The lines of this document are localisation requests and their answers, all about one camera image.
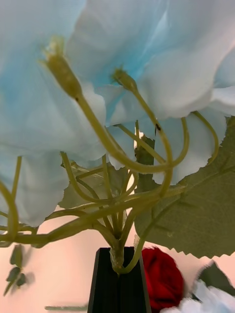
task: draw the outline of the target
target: black vase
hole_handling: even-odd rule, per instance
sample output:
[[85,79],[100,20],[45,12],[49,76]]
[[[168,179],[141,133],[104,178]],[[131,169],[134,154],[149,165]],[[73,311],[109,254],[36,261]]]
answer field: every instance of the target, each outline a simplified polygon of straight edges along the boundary
[[[133,247],[124,248],[124,267],[133,255]],[[132,312],[151,313],[142,257],[130,273],[118,277],[112,269],[110,248],[100,248],[95,257],[88,313]]]

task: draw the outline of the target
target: red rose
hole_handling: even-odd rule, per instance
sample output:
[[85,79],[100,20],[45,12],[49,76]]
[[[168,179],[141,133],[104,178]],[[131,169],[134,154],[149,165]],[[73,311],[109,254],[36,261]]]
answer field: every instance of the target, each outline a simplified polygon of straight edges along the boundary
[[175,261],[157,247],[144,249],[142,257],[152,313],[178,306],[184,280]]

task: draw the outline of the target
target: flower petal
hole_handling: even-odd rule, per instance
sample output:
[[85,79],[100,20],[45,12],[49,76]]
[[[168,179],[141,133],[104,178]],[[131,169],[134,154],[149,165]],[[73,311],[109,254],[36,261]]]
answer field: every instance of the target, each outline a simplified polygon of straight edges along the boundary
[[187,116],[208,105],[216,71],[234,46],[233,0],[171,0],[163,50],[139,81],[161,119]]
[[210,107],[227,116],[235,115],[235,86],[215,88]]
[[[0,3],[0,144],[18,153],[67,151],[90,160],[105,150],[79,106],[38,61],[52,34],[69,35],[84,0],[3,0]],[[86,99],[104,125],[106,109],[91,84]]]
[[[16,195],[16,205],[22,223],[34,227],[40,225],[63,198],[69,180],[61,163],[59,153],[54,152],[22,158]],[[12,190],[16,164],[16,155],[1,150],[0,180],[9,191]],[[8,212],[8,206],[2,195],[0,206],[3,212]]]
[[[132,133],[135,133],[135,123],[126,123],[123,124],[128,130]],[[135,158],[135,150],[134,150],[134,141],[131,137],[129,137],[126,133],[124,133],[119,127],[110,126],[108,128],[110,134],[114,137],[118,145],[124,150],[126,155],[132,159],[133,161],[136,160]],[[124,164],[118,162],[114,157],[108,154],[108,158],[110,163],[114,166],[116,170],[119,170],[121,167],[124,167]]]
[[[103,98],[94,93],[90,83],[82,83],[82,88],[104,125]],[[34,55],[12,60],[0,75],[0,93],[1,144],[34,151],[62,150],[89,160],[105,153],[78,104],[64,93]]]
[[219,67],[210,107],[228,115],[235,115],[235,49]]
[[0,59],[12,49],[39,47],[52,35],[70,35],[84,4],[85,0],[1,0]]
[[235,297],[230,294],[205,285],[203,281],[195,282],[196,297],[202,301],[203,312],[233,313],[235,308]]
[[110,83],[115,67],[124,65],[134,77],[146,63],[146,51],[167,1],[87,0],[67,45],[77,76],[94,85]]
[[[226,132],[226,119],[223,113],[209,108],[203,109],[200,113],[208,120],[211,126],[217,133],[219,143],[222,142]],[[208,128],[202,121],[193,114],[187,118],[187,125],[189,131],[189,149],[184,160],[177,165],[173,170],[173,177],[171,184],[175,185],[185,176],[196,173],[200,167],[207,165],[208,159],[214,152],[214,139]],[[176,159],[184,144],[183,128],[180,119],[167,119],[161,122],[166,136],[172,147],[173,159]],[[166,158],[165,150],[159,136],[155,139],[155,150]],[[162,173],[154,174],[153,180],[161,184],[164,175]]]

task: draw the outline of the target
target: green leaf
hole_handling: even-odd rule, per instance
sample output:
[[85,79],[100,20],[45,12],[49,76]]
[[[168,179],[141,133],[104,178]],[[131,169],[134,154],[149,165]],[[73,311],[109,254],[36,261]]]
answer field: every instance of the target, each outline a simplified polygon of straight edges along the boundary
[[16,282],[16,285],[17,285],[18,287],[20,287],[20,286],[22,286],[22,285],[24,285],[24,284],[26,284],[26,276],[25,276],[24,273],[21,273],[21,274],[20,274],[20,277],[18,278],[18,280],[17,280],[17,282]]
[[8,277],[7,277],[7,279],[6,279],[6,281],[7,282],[14,282],[16,279],[17,279],[17,277],[18,277],[18,275],[20,274],[20,272],[21,272],[21,269],[20,268],[18,268],[18,267],[15,267],[15,268],[13,268],[11,271],[10,271],[10,273],[9,273],[9,275],[8,275]]
[[14,281],[13,282],[9,282],[8,285],[6,286],[6,289],[4,291],[3,296],[6,296],[6,294],[9,292],[10,288],[13,286]]
[[10,263],[12,265],[16,265],[19,268],[21,268],[22,267],[22,259],[23,259],[22,245],[15,245],[15,247],[12,251]]
[[[87,169],[77,166],[73,163],[72,166],[73,173],[76,177],[78,175],[88,172]],[[125,168],[121,168],[120,170],[116,171],[113,166],[108,164],[109,169],[109,177],[110,177],[110,184],[113,196],[118,196],[121,192],[121,187],[127,177],[127,170]],[[104,185],[104,177],[102,171],[97,174],[93,174],[91,176],[82,178],[82,181],[88,184],[101,199],[106,199],[106,189]],[[87,195],[92,196],[88,190],[79,184],[79,187],[85,192]],[[58,204],[60,207],[64,209],[70,209],[75,206],[79,206],[81,204],[87,203],[82,197],[80,197],[74,190],[73,186],[69,184],[68,188],[65,189],[64,198]]]
[[207,287],[213,286],[235,296],[235,289],[230,284],[228,277],[219,269],[215,262],[205,267],[196,280],[203,280]]
[[[178,186],[186,186],[180,196],[163,199],[153,208],[137,216],[135,228],[141,237],[153,221],[146,240],[175,248],[185,254],[212,258],[235,251],[235,123],[229,121],[226,138],[216,160],[197,173],[185,177]],[[152,146],[153,141],[146,139]],[[141,151],[137,159],[153,164],[153,159]],[[136,192],[156,188],[151,175],[140,175]],[[159,227],[170,230],[166,235]]]

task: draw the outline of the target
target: artificial flower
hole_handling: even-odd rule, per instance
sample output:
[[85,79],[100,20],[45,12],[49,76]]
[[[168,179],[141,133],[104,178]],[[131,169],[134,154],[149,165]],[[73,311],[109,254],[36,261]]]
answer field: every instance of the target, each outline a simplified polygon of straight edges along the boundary
[[184,279],[173,258],[157,247],[145,248],[142,257],[152,313],[179,305]]
[[[84,0],[0,2],[0,179],[11,191],[22,158],[16,205],[20,222],[38,226],[69,181],[60,151],[96,160],[105,150],[75,101],[40,62],[52,36],[71,34]],[[91,83],[83,93],[104,124],[104,100]],[[0,198],[1,211],[8,207]]]
[[235,313],[235,297],[203,281],[195,283],[194,294],[200,300],[185,298],[178,308],[164,309],[161,313]]
[[[91,81],[104,97],[107,126],[138,119],[143,132],[150,126],[154,133],[133,94],[110,84],[110,76],[120,67],[136,80],[169,137],[174,157],[183,146],[177,118],[187,116],[190,145],[185,160],[174,169],[171,184],[176,184],[205,166],[214,151],[212,134],[189,115],[192,111],[208,119],[219,143],[225,136],[227,110],[206,107],[216,109],[215,76],[234,43],[233,0],[87,0],[66,54],[76,75]],[[158,137],[155,149],[165,157]],[[161,183],[163,175],[154,175],[154,180]]]
[[[34,153],[22,157],[16,192],[16,204],[22,223],[40,225],[62,200],[69,179],[61,162],[61,157],[56,152]],[[16,164],[17,156],[0,150],[0,180],[9,191],[12,190]],[[2,195],[0,209],[8,213],[8,205]]]

